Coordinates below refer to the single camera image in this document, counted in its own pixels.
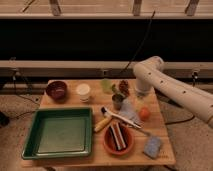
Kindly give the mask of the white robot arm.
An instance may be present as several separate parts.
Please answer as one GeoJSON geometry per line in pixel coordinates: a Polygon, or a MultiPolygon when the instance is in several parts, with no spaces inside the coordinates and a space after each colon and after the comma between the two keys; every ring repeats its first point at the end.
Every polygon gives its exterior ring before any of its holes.
{"type": "Polygon", "coordinates": [[[135,91],[138,94],[148,94],[154,87],[213,129],[213,94],[167,76],[163,69],[164,61],[159,56],[135,64],[135,91]]]}

